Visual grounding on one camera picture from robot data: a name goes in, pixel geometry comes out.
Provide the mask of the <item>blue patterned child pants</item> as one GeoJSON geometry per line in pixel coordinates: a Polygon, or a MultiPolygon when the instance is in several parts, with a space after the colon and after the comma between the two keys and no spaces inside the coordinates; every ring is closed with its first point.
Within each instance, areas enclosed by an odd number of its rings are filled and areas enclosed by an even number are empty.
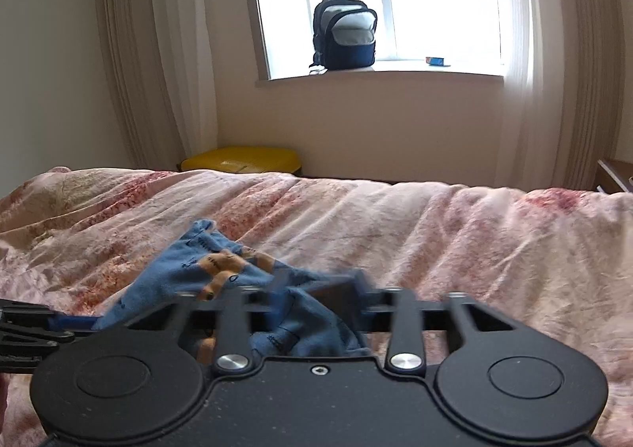
{"type": "Polygon", "coordinates": [[[128,323],[175,297],[271,307],[265,330],[252,332],[252,357],[365,357],[364,335],[351,310],[354,274],[296,268],[229,240],[209,220],[195,222],[144,269],[93,328],[128,323]]]}

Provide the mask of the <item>pink floral bed quilt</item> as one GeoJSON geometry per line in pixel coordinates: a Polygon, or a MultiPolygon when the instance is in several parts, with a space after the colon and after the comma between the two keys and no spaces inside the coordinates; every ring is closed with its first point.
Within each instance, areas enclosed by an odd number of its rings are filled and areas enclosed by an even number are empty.
{"type": "Polygon", "coordinates": [[[297,268],[463,291],[580,350],[608,379],[599,441],[631,444],[629,194],[56,168],[2,199],[1,294],[101,314],[200,219],[297,268]]]}

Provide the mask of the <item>brown wooden nightstand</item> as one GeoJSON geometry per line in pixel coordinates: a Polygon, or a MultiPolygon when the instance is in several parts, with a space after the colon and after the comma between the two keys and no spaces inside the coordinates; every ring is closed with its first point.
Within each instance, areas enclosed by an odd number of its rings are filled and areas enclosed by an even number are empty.
{"type": "Polygon", "coordinates": [[[632,193],[633,164],[618,160],[598,160],[594,190],[604,194],[632,193]]]}

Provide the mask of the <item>yellow storage bin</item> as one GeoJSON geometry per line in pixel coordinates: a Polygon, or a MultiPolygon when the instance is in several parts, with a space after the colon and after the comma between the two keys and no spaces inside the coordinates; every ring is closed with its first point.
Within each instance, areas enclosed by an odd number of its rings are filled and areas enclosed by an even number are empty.
{"type": "Polygon", "coordinates": [[[224,147],[186,158],[181,171],[210,169],[223,173],[300,173],[303,163],[297,152],[278,147],[224,147]]]}

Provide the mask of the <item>small blue box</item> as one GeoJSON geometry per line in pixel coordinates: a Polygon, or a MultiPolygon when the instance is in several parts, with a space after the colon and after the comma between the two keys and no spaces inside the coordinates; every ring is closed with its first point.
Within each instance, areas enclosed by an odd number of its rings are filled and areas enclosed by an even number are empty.
{"type": "Polygon", "coordinates": [[[444,57],[427,57],[426,62],[430,67],[449,67],[451,65],[444,57]]]}

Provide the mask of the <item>beige window curtain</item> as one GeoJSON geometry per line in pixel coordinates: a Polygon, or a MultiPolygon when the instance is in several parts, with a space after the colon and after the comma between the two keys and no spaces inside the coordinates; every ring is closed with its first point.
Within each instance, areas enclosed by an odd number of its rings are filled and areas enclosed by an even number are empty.
{"type": "Polygon", "coordinates": [[[218,145],[205,0],[97,0],[106,78],[137,167],[173,169],[218,145]]]}
{"type": "Polygon", "coordinates": [[[624,110],[621,0],[499,0],[504,101],[495,184],[589,188],[624,110]]]}

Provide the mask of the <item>beige left window curtain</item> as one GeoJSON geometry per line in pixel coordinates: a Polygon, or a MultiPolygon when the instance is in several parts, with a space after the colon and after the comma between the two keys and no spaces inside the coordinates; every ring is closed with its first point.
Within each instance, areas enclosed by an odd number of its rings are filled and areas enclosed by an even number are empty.
{"type": "Polygon", "coordinates": [[[218,145],[205,0],[97,0],[106,78],[137,167],[173,169],[218,145]]]}

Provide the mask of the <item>navy and grey backpack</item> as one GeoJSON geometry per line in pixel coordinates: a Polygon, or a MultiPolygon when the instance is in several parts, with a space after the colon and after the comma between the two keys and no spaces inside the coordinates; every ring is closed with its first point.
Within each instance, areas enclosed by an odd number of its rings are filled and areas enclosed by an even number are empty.
{"type": "Polygon", "coordinates": [[[378,13],[361,0],[322,0],[313,12],[311,68],[358,70],[375,61],[378,13]]]}

